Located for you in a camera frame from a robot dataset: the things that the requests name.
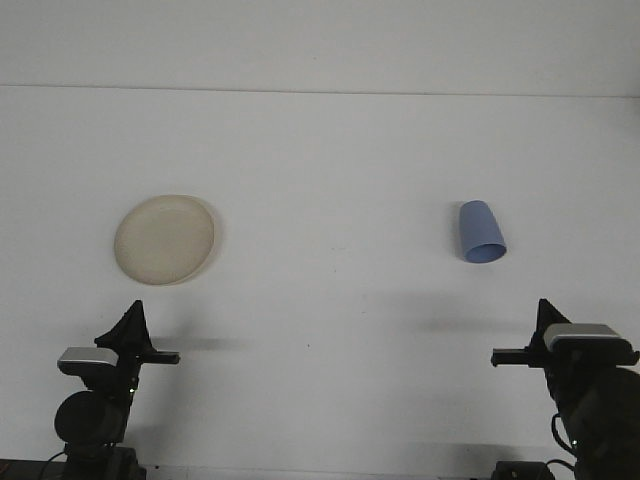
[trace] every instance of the beige plate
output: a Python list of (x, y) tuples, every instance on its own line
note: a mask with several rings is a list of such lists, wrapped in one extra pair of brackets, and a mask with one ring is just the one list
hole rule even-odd
[(197, 199), (154, 197), (135, 207), (116, 232), (120, 268), (150, 285), (180, 282), (193, 275), (213, 248), (213, 219)]

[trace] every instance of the cable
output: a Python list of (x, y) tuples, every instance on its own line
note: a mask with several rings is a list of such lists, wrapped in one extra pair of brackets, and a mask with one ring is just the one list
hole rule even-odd
[(556, 441), (558, 445), (560, 445), (560, 447), (563, 450), (569, 452), (571, 455), (575, 457), (576, 452), (573, 451), (573, 448), (567, 445), (567, 443), (564, 440), (562, 440), (562, 438), (560, 438), (560, 434), (558, 433), (558, 426), (556, 425), (556, 420), (558, 418), (560, 418), (559, 413), (556, 413), (553, 417), (551, 417), (551, 433), (553, 434), (553, 439)]
[(58, 458), (60, 455), (64, 454), (64, 450), (61, 451), (60, 453), (56, 453), (53, 457), (51, 457), (49, 460), (47, 460), (46, 462), (44, 462), (44, 465), (42, 466), (42, 468), (40, 469), (40, 473), (38, 474), (38, 478), (37, 480), (42, 480), (42, 477), (44, 476), (44, 471), (47, 469), (47, 467), (49, 466), (49, 464), (56, 458)]
[(552, 465), (552, 464), (562, 465), (563, 467), (568, 468), (568, 469), (569, 469), (569, 470), (571, 470), (572, 472), (575, 472), (575, 471), (576, 471), (576, 468), (575, 468), (573, 465), (571, 465), (569, 462), (567, 462), (567, 461), (565, 461), (565, 460), (560, 460), (559, 458), (554, 458), (553, 460), (549, 460), (549, 461), (546, 463), (547, 467), (548, 467), (549, 465)]

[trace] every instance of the cup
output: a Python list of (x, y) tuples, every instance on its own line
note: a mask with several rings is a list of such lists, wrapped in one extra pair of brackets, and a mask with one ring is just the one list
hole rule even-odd
[(493, 262), (507, 252), (498, 222), (482, 200), (460, 207), (460, 242), (465, 260), (471, 263)]

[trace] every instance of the black mount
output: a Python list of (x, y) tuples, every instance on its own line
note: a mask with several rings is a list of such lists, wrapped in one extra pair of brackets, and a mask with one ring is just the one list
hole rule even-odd
[(153, 348), (140, 300), (94, 342), (116, 352), (118, 361), (115, 367), (81, 374), (89, 391), (72, 395), (58, 409), (56, 431), (67, 442), (62, 480), (144, 480), (146, 470), (138, 465), (135, 450), (116, 444), (124, 438), (142, 365), (175, 365), (180, 355)]
[(555, 480), (542, 462), (498, 462), (491, 480)]

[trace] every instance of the blue cup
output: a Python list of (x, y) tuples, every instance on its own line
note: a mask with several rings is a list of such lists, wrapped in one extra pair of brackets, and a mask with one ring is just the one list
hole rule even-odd
[(507, 252), (498, 222), (482, 200), (460, 207), (460, 242), (465, 260), (471, 263), (493, 262)]

